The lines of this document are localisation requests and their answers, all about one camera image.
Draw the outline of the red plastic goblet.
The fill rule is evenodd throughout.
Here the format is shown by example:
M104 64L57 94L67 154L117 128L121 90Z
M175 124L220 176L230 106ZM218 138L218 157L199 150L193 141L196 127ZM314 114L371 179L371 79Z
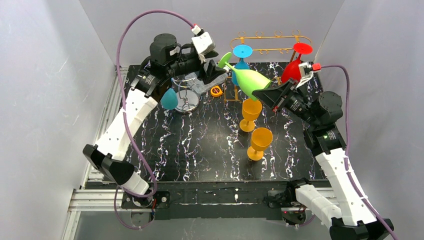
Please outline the red plastic goblet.
M281 83L285 84L288 80L292 79L298 83L301 79L301 72L299 69L299 64L302 63L301 56L308 55L313 52L313 47L307 43L297 42L293 45L294 53L292 55L292 60L283 70L281 75Z

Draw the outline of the green plastic goblet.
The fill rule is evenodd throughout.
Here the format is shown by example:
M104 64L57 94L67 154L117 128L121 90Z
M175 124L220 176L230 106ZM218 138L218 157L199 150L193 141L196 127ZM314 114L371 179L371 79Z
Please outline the green plastic goblet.
M258 98L253 95L253 92L256 90L259 91L268 88L271 85L272 81L255 70L235 68L228 62L231 56L231 52L227 52L226 54L224 54L218 62L218 67L223 68L224 66L227 66L228 68L230 68L232 70L232 73L236 75L237 83L242 92L245 93L252 100L258 100Z

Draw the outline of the blue plastic goblet back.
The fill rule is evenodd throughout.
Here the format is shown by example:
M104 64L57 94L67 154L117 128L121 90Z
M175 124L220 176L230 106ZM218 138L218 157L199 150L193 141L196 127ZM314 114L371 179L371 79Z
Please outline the blue plastic goblet back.
M245 62L245 58L248 58L252 55L253 49L246 44L237 45L233 49L233 54L239 58L239 62L237 62L234 66L235 69L239 70L250 70L250 66Z

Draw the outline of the blue plastic goblet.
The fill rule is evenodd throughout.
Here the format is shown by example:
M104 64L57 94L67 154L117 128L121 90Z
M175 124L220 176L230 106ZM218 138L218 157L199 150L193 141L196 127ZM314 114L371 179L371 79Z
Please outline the blue plastic goblet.
M250 66L245 62L245 58L248 58L252 55L253 49L246 44L237 45L233 49L233 54L239 58L239 62L237 62L234 66L235 69L239 70L250 70Z
M161 106L166 110L173 110L178 106L178 97L173 88L169 88L160 100Z

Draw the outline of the chrome spiral glass rack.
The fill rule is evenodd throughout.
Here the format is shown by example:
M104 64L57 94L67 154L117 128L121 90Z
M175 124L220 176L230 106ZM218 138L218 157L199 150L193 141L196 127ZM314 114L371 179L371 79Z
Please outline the chrome spiral glass rack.
M172 79L178 101L175 110L180 114L189 114L195 111L199 106L200 96L192 90L192 87L198 85L195 80L197 80L197 75L195 73L178 76Z

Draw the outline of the gold wire glass rack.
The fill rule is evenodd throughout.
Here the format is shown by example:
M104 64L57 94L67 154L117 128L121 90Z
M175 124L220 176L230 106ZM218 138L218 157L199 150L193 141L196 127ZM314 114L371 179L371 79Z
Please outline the gold wire glass rack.
M249 63L290 63L298 55L303 57L314 52L313 41L302 35L297 29L288 34L276 30L273 34L257 31L254 35L247 35L242 31L229 42L232 50L239 45L247 45L252 48L252 55L247 58Z

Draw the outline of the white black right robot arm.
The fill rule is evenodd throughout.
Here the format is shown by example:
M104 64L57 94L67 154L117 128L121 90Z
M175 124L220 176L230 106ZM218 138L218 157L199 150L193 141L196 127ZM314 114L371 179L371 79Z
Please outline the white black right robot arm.
M333 240L383 240L394 231L368 201L350 166L347 144L336 121L343 116L342 98L324 91L313 100L293 81L257 89L252 95L274 112L286 109L308 123L304 140L328 179L337 203L319 193L307 179L288 183L287 202L306 206L324 224Z

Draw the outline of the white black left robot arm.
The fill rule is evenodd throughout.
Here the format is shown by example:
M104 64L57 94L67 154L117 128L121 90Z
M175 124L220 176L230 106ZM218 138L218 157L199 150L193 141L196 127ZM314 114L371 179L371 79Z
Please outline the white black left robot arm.
M149 190L149 184L136 173L135 166L124 159L126 152L129 146L137 147L134 135L158 104L171 110L177 107L178 101L164 102L166 94L174 95L173 78L198 73L199 79L208 84L225 73L213 60L219 55L214 48L215 43L206 31L196 33L184 45L179 45L170 33L155 36L149 56L142 62L131 89L123 93L122 106L111 125L94 144L83 148L90 164L127 193L142 198L152 196L157 191L152 169L143 158L153 182L153 190Z

